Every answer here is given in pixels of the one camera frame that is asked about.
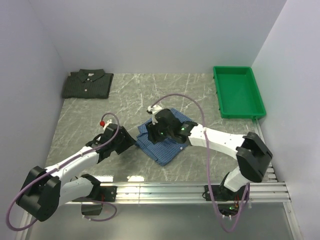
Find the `blue checked long sleeve shirt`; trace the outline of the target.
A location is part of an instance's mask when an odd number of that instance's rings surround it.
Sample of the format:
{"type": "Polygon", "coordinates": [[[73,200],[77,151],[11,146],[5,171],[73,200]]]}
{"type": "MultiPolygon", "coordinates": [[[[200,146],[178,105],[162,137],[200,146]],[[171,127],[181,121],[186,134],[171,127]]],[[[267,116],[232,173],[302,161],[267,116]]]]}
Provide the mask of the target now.
{"type": "MultiPolygon", "coordinates": [[[[181,122],[192,121],[190,118],[174,108],[169,110],[181,122]]],[[[156,163],[164,167],[165,165],[169,164],[183,149],[185,149],[188,144],[181,144],[170,138],[153,144],[148,140],[148,131],[146,128],[146,124],[150,123],[151,121],[152,119],[149,119],[137,127],[139,134],[136,137],[136,145],[156,163]]]]}

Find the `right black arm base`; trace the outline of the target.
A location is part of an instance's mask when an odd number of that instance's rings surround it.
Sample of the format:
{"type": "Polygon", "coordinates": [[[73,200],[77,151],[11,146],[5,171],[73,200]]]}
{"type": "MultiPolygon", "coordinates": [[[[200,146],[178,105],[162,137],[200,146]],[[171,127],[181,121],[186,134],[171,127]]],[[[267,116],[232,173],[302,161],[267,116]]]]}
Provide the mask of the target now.
{"type": "Polygon", "coordinates": [[[243,195],[244,203],[247,204],[250,196],[250,187],[245,190],[245,186],[242,186],[237,192],[230,191],[229,189],[224,189],[223,186],[211,185],[214,200],[216,202],[231,202],[229,204],[219,203],[218,210],[224,216],[234,217],[240,210],[240,201],[243,195]]]}

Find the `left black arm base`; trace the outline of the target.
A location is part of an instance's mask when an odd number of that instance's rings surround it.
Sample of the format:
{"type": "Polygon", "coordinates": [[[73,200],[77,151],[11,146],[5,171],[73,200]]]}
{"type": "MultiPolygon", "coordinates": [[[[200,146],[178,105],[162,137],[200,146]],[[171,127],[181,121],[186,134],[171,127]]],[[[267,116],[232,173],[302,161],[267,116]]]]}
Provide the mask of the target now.
{"type": "Polygon", "coordinates": [[[84,218],[93,222],[102,222],[112,219],[116,216],[118,209],[113,204],[116,201],[117,186],[100,186],[92,195],[87,197],[79,197],[72,201],[72,203],[81,204],[81,214],[84,218]],[[104,207],[111,207],[113,213],[105,219],[94,219],[92,217],[99,216],[104,207]]]}

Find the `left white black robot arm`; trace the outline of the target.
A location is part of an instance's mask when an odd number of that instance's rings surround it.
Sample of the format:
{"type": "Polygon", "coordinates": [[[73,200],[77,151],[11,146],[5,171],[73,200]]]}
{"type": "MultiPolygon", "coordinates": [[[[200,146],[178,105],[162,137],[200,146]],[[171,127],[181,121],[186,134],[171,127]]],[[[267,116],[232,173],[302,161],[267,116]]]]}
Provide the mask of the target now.
{"type": "Polygon", "coordinates": [[[15,203],[43,222],[58,207],[73,200],[87,198],[89,201],[113,202],[114,189],[103,190],[101,182],[90,174],[76,177],[78,173],[108,158],[112,152],[120,155],[136,143],[123,126],[109,123],[103,130],[103,133],[62,162],[47,168],[32,168],[22,185],[25,192],[15,203]]]}

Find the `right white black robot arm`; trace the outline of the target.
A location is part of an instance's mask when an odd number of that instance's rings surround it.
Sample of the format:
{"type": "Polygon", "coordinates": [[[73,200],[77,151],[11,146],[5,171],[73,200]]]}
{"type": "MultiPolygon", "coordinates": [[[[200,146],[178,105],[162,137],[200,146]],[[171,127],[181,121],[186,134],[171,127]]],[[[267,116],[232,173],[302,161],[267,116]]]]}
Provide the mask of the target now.
{"type": "Polygon", "coordinates": [[[221,182],[220,194],[224,199],[233,199],[248,183],[263,181],[273,154],[256,133],[250,131],[241,135],[213,130],[193,121],[179,120],[169,109],[159,105],[148,107],[147,112],[152,115],[146,129],[153,144],[173,140],[209,148],[237,160],[238,166],[221,182]]]}

